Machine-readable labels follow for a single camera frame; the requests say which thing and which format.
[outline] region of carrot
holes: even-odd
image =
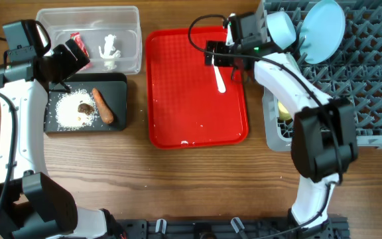
[[[94,96],[99,115],[101,116],[103,122],[107,124],[112,123],[114,121],[113,113],[111,113],[111,110],[105,104],[97,88],[92,89],[92,95]]]

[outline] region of brown food item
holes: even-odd
[[[89,104],[82,103],[78,106],[79,113],[85,113],[87,116],[91,115],[94,112],[94,107]]]
[[[94,96],[95,104],[97,105],[99,115],[103,122],[107,124],[112,123],[114,121],[113,113],[111,113],[111,110],[105,104],[97,88],[92,89],[92,95]]]

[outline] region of light blue plate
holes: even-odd
[[[300,30],[300,55],[305,61],[317,64],[331,57],[339,47],[346,27],[343,9],[334,0],[322,0],[309,11]]]

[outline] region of clear plastic bin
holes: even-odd
[[[92,65],[78,73],[138,74],[141,70],[141,27],[135,6],[41,9],[36,19],[48,32],[52,48],[64,44],[70,34],[80,33]],[[104,38],[109,34],[116,36],[114,47],[120,50],[120,58],[103,59],[99,55],[99,46],[104,52]]]

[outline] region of yellow object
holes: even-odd
[[[281,104],[281,102],[278,102],[278,110],[279,110],[279,119],[280,120],[291,120],[291,115],[288,112],[288,110]]]

